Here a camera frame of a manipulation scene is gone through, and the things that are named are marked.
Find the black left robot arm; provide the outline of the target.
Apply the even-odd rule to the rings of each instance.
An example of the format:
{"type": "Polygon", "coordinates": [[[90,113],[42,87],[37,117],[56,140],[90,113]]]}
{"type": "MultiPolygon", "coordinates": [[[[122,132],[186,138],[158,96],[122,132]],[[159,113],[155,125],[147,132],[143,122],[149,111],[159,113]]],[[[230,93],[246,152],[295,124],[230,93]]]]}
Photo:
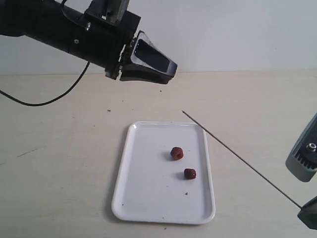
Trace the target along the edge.
{"type": "Polygon", "coordinates": [[[167,84],[177,64],[158,50],[126,0],[94,0],[84,12],[54,0],[3,0],[0,33],[27,36],[98,65],[111,79],[167,84]]]}

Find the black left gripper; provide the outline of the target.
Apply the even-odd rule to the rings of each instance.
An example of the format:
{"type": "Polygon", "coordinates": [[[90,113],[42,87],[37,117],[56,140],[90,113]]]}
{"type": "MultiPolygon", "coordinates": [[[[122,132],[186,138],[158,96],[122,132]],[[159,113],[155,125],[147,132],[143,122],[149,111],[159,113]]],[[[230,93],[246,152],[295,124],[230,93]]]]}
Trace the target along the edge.
{"type": "MultiPolygon", "coordinates": [[[[71,16],[66,10],[66,1],[60,4],[62,15],[72,23],[73,46],[70,53],[98,65],[105,75],[116,79],[120,70],[120,57],[129,45],[141,20],[140,16],[128,11],[115,24],[94,20],[84,13],[71,16]]],[[[163,54],[143,31],[139,31],[130,56],[131,62],[122,63],[121,81],[145,81],[167,84],[175,76],[178,65],[163,54]]]]}

